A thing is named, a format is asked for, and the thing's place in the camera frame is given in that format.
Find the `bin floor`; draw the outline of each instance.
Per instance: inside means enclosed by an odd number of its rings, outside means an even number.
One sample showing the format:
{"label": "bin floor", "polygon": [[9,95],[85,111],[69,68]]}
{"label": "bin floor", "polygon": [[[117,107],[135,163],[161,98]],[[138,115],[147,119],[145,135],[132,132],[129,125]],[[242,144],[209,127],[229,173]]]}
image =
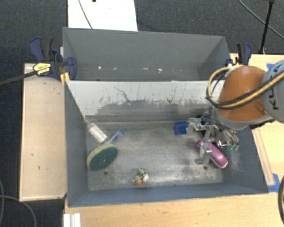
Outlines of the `bin floor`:
{"label": "bin floor", "polygon": [[[199,153],[194,145],[202,135],[175,135],[172,123],[152,122],[126,125],[124,136],[118,141],[118,155],[105,169],[88,171],[90,190],[128,189],[184,184],[221,183],[222,171],[212,162],[205,169],[195,163]],[[114,133],[118,128],[109,129]],[[93,137],[87,132],[87,156],[96,148]],[[143,168],[149,180],[141,186],[134,186],[135,172]]]}

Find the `clamp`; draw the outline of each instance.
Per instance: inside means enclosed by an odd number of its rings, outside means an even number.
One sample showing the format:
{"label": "clamp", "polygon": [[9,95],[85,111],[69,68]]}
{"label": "clamp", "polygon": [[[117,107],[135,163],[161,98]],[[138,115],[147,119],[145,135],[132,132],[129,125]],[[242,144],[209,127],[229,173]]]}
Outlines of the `clamp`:
{"label": "clamp", "polygon": [[41,37],[34,38],[29,43],[31,53],[36,57],[37,62],[46,62],[50,66],[44,70],[35,70],[38,76],[51,77],[60,80],[64,73],[69,73],[70,80],[74,80],[77,74],[77,64],[74,57],[63,57],[57,49],[51,49],[53,39]]}

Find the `gray bin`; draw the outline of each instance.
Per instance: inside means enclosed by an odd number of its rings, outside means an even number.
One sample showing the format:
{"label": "gray bin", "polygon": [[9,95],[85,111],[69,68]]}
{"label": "gray bin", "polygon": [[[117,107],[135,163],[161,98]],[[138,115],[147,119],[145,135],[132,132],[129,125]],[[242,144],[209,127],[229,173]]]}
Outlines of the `gray bin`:
{"label": "gray bin", "polygon": [[[74,56],[78,65],[76,80],[65,84],[69,207],[268,192],[250,129],[238,132],[238,152],[223,150],[225,170],[194,162],[200,133],[173,132],[175,121],[209,107],[206,80],[229,58],[223,37],[64,28],[63,48],[64,57]],[[103,170],[87,168],[98,144],[85,118],[112,134],[125,129],[117,158]],[[133,186],[140,167],[150,179]]]}

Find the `blue tape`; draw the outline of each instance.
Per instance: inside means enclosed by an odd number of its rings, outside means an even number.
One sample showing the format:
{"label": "blue tape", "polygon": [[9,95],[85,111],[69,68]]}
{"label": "blue tape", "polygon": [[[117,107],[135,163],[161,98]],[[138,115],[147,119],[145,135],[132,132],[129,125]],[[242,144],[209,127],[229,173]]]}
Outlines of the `blue tape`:
{"label": "blue tape", "polygon": [[280,180],[277,174],[274,174],[274,179],[275,179],[275,185],[268,185],[268,191],[269,192],[278,192],[279,191],[279,187],[280,187]]}

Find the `blue object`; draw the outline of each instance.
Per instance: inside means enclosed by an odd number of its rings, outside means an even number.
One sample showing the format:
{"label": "blue object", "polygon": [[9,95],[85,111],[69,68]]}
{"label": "blue object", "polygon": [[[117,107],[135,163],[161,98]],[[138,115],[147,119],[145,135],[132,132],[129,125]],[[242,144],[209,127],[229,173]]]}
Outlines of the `blue object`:
{"label": "blue object", "polygon": [[267,69],[270,69],[272,66],[273,66],[273,64],[270,64],[270,63],[266,64]]}
{"label": "blue object", "polygon": [[123,128],[118,129],[117,133],[112,136],[112,138],[107,142],[107,144],[111,144],[121,138],[125,133]]}
{"label": "blue object", "polygon": [[251,58],[251,47],[247,43],[237,43],[239,58],[238,63],[242,65],[248,65],[248,62]]}
{"label": "blue object", "polygon": [[44,55],[41,48],[41,37],[36,37],[29,43],[30,52],[36,57],[37,62],[44,61]]}
{"label": "blue object", "polygon": [[61,72],[59,67],[64,68],[64,72],[68,72],[70,79],[74,80],[77,74],[77,64],[74,57],[68,57],[67,62],[63,62],[63,57],[57,49],[51,50],[52,39],[42,40],[41,37],[34,38],[29,43],[31,53],[36,57],[37,62],[47,61],[51,64],[51,70],[42,73],[40,76],[51,77],[60,80]]}
{"label": "blue object", "polygon": [[279,187],[280,187],[280,180],[277,174],[274,174],[274,179],[275,179],[275,185],[269,185],[268,187],[268,191],[269,192],[278,192],[279,191]]}
{"label": "blue object", "polygon": [[175,135],[186,134],[186,128],[188,127],[188,123],[186,121],[177,121],[174,123],[173,129],[175,131]]}

